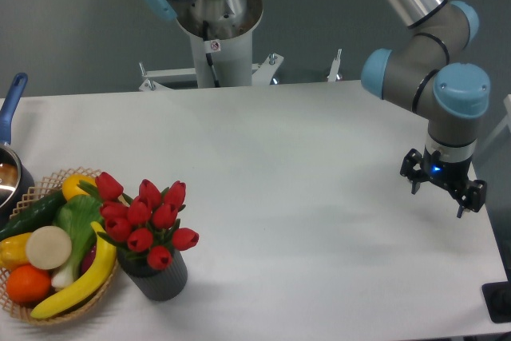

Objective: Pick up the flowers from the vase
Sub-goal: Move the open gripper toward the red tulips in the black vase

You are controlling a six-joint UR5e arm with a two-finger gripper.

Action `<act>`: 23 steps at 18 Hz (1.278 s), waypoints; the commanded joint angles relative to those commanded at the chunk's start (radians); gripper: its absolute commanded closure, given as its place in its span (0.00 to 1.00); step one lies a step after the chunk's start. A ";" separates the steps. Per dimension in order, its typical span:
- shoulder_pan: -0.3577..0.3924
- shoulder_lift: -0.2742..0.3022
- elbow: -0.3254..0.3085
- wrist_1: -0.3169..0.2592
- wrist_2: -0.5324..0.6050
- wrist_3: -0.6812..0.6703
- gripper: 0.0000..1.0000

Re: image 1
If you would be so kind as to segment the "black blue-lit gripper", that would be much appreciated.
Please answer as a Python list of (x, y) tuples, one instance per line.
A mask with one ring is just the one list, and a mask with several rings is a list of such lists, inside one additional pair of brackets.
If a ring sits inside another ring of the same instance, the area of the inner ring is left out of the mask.
[(479, 212), (485, 204), (487, 183), (468, 177), (475, 145), (472, 142), (452, 147), (430, 142), (423, 153), (411, 149), (403, 158), (400, 175), (411, 183), (413, 195), (422, 183), (430, 182), (446, 190), (452, 197), (457, 197), (457, 218), (462, 218), (465, 211)]

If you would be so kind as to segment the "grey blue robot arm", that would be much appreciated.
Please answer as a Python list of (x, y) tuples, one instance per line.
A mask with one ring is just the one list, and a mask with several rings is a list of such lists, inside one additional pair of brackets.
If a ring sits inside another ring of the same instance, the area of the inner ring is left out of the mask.
[[(446, 190), (461, 212), (481, 209), (486, 183), (468, 176), (481, 119), (489, 106), (490, 80), (456, 56), (476, 36), (479, 19), (464, 2), (388, 0), (412, 33), (400, 51), (380, 49), (366, 60), (362, 87), (428, 122), (423, 151), (411, 150), (400, 173), (418, 190), (430, 182)], [(145, 0), (165, 21), (188, 35), (201, 88), (268, 85), (282, 63), (271, 54), (252, 61), (252, 33), (262, 0)]]

